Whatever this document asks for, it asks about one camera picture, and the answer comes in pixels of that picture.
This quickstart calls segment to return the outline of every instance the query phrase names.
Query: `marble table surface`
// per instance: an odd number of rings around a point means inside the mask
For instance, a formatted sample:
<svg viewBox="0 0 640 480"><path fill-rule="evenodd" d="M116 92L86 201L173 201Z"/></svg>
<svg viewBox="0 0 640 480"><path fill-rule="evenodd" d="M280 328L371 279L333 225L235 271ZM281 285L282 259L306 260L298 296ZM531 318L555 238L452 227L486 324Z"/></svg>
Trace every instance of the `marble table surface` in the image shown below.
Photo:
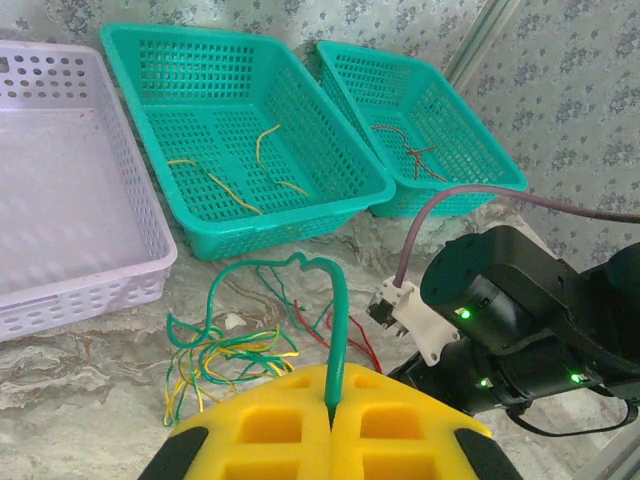
<svg viewBox="0 0 640 480"><path fill-rule="evenodd" d="M464 218L429 219L408 278L419 282L446 240L496 222L534 235L512 207L499 202ZM415 347L408 336L398 339L380 328L365 308L376 285L395 271L409 223L362 213L332 235L243 258L284 259L302 251L338 262L349 283L351 312L363 323L388 372ZM1 480L134 479L167 437L169 430L162 424L164 376L172 354L167 313L201 321L211 282L232 263L198 261L181 229L170 224L180 253L162 299L0 344ZM330 297L329 279L321 272L291 268L283 278L312 312L319 312ZM240 316L247 329L285 324L286 318L282 305L251 270L233 274L220 289L216 321L224 325L229 313ZM326 359L326 351L310 337L286 328L301 346L298 366ZM349 352L349 360L369 365L356 351ZM195 412L193 398L184 411ZM620 416L617 402L573 392L537 401L526 418L543 428L567 431L611 424ZM502 411L478 418L494 431L526 479L570 478L613 435L547 439L520 429Z"/></svg>

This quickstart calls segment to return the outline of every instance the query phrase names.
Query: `plastic basket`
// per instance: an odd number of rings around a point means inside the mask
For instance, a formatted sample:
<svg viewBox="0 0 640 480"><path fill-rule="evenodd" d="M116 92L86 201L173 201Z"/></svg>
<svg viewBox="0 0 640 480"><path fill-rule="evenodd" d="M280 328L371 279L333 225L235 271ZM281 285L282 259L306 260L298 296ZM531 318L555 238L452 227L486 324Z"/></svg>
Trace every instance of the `plastic basket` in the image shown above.
<svg viewBox="0 0 640 480"><path fill-rule="evenodd" d="M524 190L527 180L491 133L434 67L422 61L333 42L320 42L321 83L396 182L391 201L371 207L379 216L415 216L438 192L460 184ZM422 161L446 182L421 171L411 148L436 147ZM451 197L434 215L464 215L491 200L485 194Z"/></svg>
<svg viewBox="0 0 640 480"><path fill-rule="evenodd" d="M160 298L177 249L100 54L0 42L0 341Z"/></svg>
<svg viewBox="0 0 640 480"><path fill-rule="evenodd" d="M259 35L157 25L101 30L162 189L196 257L334 231L395 186L304 66ZM280 129L262 142L258 136ZM240 206L187 159L229 186ZM305 196L272 180L297 185Z"/></svg>

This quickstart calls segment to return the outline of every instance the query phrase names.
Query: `white plastic bracket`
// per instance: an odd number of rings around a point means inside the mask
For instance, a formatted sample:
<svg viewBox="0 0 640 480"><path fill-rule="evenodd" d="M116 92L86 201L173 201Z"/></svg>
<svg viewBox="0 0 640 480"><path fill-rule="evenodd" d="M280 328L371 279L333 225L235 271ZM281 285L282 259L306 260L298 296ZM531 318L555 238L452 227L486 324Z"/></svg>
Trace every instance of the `white plastic bracket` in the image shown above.
<svg viewBox="0 0 640 480"><path fill-rule="evenodd" d="M384 300L392 305L391 317L402 325L396 335L402 336L408 331L425 363L432 367L440 361L445 345L459 340L460 333L422 301L416 285L405 281L401 287L396 287L393 278L382 282L371 304L379 304ZM389 328L393 323L382 325Z"/></svg>

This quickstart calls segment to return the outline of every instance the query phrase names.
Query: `white connector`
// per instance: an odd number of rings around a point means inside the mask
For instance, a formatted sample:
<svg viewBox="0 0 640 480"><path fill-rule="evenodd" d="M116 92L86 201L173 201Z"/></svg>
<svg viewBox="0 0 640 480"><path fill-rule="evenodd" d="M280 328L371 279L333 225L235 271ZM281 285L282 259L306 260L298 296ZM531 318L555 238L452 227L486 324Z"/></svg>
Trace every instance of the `white connector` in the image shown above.
<svg viewBox="0 0 640 480"><path fill-rule="evenodd" d="M416 285L405 281L396 287L393 278L382 282L369 303L368 313L382 327L397 328L397 336L409 332L425 363L432 367L440 361L445 345L460 339L460 333L422 301Z"/></svg>

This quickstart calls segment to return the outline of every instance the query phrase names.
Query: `red wire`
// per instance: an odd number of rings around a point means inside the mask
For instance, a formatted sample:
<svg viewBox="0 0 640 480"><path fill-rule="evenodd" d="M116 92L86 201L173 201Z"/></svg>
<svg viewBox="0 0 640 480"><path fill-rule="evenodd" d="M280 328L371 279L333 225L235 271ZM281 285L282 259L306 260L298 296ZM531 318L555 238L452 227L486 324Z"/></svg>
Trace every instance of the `red wire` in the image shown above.
<svg viewBox="0 0 640 480"><path fill-rule="evenodd" d="M319 343L321 343L325 347L330 348L329 344L324 338L322 338L316 332L311 330L311 327L307 324L307 321L302 316L302 312L300 311L300 306L298 305L298 300L293 301L293 308L294 308L294 311L296 312L296 317L298 318L298 321L302 324L302 326L309 333L309 335L311 335L313 338L315 338Z"/></svg>
<svg viewBox="0 0 640 480"><path fill-rule="evenodd" d="M311 335L318 343L320 343L324 347L330 348L330 346L327 343L327 341L311 329L311 327L309 326L309 324L305 320L304 316L302 315L302 312L300 311L300 306L298 305L298 300L294 300L293 301L293 306L294 306L294 311L295 311L296 317L298 318L298 321L302 324L302 326L309 333L309 335ZM330 318L331 318L332 315L333 315L333 313L330 313L328 315L328 317L327 317L327 326L329 328L331 328L331 326L330 326L331 325ZM376 355L375 351L373 350L373 347L371 346L371 343L369 342L369 339L367 338L367 335L366 335L366 333L364 331L364 328L352 316L349 316L349 320L351 320L351 322L353 322L356 325L356 327L358 327L358 329L360 330L360 333L362 334L362 338L363 338L363 340L364 340L364 342L366 344L366 347L364 345L356 342L355 340L353 340L351 338L348 339L349 345L357 348L362 353L364 353L367 357L369 357L369 359L373 363L373 366L374 366L376 372L382 373L382 366L380 365L380 361L378 360L378 356Z"/></svg>
<svg viewBox="0 0 640 480"><path fill-rule="evenodd" d="M333 312L327 315L327 328L329 329L332 328L332 325L331 325L332 317L333 317ZM378 360L378 356L376 355L376 352L373 349L371 342L369 342L369 339L367 338L367 334L364 331L364 327L360 325L360 323L358 323L358 321L355 318L353 318L351 315L349 315L349 320L358 328L358 330L360 330L360 335L362 335L362 339L364 340L366 347L352 339L349 339L349 343L352 346L356 347L361 352L363 352L364 354L366 354L371 360L371 362L373 363L373 366L376 372L382 373L382 366L380 365L380 361Z"/></svg>
<svg viewBox="0 0 640 480"><path fill-rule="evenodd" d="M371 128L373 130L391 130L391 131L396 132L397 134L402 136L402 146L407 149L407 154L411 155L415 160L415 164L414 164L415 165L415 170L414 170L414 174L413 174L413 179L414 180L418 179L418 166L420 166L425 170L425 172L427 172L432 177L437 178L438 180L441 180L443 182L446 182L446 180L444 178L442 178L440 175L438 175L433 170L431 170L429 167L427 167L422 162L422 159L420 158L420 154L428 152L430 150L435 150L436 149L435 146L427 147L427 148L421 148L420 150L414 150L409 146L409 140L407 139L407 136L405 135L405 133L402 130L397 129L396 127L390 127L388 125L374 125Z"/></svg>

